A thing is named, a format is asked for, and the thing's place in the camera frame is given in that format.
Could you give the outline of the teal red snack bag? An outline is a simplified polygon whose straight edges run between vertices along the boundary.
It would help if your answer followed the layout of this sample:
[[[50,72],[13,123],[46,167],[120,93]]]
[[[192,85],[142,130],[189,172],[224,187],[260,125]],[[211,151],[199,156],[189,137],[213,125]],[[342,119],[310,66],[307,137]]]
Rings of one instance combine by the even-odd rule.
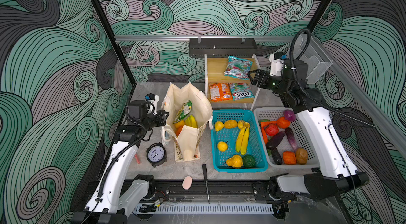
[[[248,80],[248,73],[251,70],[253,62],[247,59],[237,58],[235,56],[228,57],[227,67],[224,76],[235,79]]]

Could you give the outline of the orange tangerine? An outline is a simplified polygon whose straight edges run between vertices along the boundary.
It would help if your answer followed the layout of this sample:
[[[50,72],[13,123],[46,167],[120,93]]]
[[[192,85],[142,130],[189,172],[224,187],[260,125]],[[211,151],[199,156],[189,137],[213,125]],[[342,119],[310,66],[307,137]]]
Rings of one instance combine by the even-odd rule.
[[[183,129],[183,126],[179,127],[179,128],[176,130],[176,137],[178,137],[178,136],[180,135],[180,133],[182,132],[182,129]]]

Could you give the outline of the peach fruit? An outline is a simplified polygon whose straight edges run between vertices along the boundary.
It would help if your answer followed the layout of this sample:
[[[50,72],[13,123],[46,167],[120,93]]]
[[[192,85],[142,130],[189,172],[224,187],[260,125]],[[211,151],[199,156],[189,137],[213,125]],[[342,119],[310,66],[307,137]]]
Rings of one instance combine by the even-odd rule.
[[[175,123],[175,124],[174,124],[174,127],[175,127],[175,129],[178,129],[178,128],[184,126],[184,125],[185,125],[185,121],[184,121],[184,120],[181,120],[181,121]]]

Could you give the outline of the green yellow snack bag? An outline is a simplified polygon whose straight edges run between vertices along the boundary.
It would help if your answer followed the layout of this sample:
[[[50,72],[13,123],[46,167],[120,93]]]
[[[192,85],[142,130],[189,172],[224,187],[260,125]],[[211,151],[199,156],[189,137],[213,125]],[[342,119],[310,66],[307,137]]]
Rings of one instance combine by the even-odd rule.
[[[183,103],[181,108],[176,113],[173,123],[176,124],[181,120],[185,119],[190,114],[191,110],[192,110],[192,102],[191,100],[188,100],[187,102]]]

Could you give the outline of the cream canvas grocery bag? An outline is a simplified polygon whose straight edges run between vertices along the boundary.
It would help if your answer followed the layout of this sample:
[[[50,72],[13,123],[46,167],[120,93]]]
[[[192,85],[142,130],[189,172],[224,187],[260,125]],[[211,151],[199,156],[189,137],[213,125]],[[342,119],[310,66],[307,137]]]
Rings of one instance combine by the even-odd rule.
[[[173,120],[183,103],[191,100],[193,115],[198,128],[184,125],[182,132],[176,137],[176,129]],[[198,145],[205,131],[206,125],[213,119],[213,109],[206,95],[192,83],[178,87],[170,83],[166,96],[162,102],[162,108],[169,113],[167,124],[162,128],[162,138],[168,133],[177,147],[176,154],[180,154],[183,161],[194,161],[200,158]]]

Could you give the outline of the large yellow banana bunch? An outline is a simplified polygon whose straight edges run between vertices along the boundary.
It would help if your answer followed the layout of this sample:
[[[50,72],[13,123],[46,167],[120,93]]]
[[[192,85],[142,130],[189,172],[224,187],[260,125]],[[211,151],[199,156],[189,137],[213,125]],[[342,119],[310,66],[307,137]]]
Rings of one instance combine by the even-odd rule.
[[[198,128],[197,122],[193,115],[189,115],[187,118],[184,119],[184,121],[185,121],[186,126],[189,126],[192,128]]]

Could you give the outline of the purple onion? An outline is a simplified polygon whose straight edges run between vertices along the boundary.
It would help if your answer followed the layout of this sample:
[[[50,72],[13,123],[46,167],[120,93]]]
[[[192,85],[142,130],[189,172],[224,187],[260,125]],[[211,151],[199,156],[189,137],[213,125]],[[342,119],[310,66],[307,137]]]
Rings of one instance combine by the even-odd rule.
[[[283,117],[284,117],[284,119],[286,119],[290,122],[293,122],[296,120],[295,113],[292,110],[288,110],[288,109],[283,111]]]

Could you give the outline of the light purple eggplant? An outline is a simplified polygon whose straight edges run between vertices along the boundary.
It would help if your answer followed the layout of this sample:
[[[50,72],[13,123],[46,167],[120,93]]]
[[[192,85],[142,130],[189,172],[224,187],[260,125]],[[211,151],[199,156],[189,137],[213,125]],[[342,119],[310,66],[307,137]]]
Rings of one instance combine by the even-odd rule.
[[[290,127],[287,127],[285,129],[285,134],[286,134],[286,137],[287,137],[287,140],[288,140],[289,144],[291,145],[291,147],[293,149],[293,152],[296,152],[297,149],[299,148],[299,146],[298,146],[298,143],[297,143],[297,140],[295,138],[293,130]]]

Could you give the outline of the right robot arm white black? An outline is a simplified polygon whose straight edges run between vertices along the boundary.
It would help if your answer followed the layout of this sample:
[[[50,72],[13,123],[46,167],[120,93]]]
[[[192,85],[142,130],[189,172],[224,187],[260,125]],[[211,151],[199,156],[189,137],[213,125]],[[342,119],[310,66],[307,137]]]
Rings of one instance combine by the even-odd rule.
[[[347,193],[369,183],[365,172],[357,169],[346,154],[330,113],[350,118],[329,105],[317,89],[308,88],[308,65],[300,60],[311,40],[311,30],[301,29],[293,38],[289,58],[283,62],[280,76],[256,69],[248,73],[252,85],[274,92],[291,108],[304,129],[319,159],[319,171],[305,175],[280,175],[276,178],[283,192],[304,193],[325,199]]]

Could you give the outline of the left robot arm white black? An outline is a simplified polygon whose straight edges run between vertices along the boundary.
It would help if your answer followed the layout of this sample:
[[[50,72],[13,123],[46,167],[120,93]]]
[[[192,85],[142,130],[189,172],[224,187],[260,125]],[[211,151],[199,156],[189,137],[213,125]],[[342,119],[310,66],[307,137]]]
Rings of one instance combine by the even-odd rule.
[[[137,204],[154,194],[152,180],[146,176],[133,181],[125,192],[122,187],[147,132],[166,125],[169,114],[157,109],[158,102],[159,96],[150,93],[144,100],[131,101],[126,106],[127,123],[118,126],[101,180],[84,210],[74,213],[73,224],[125,224]]]

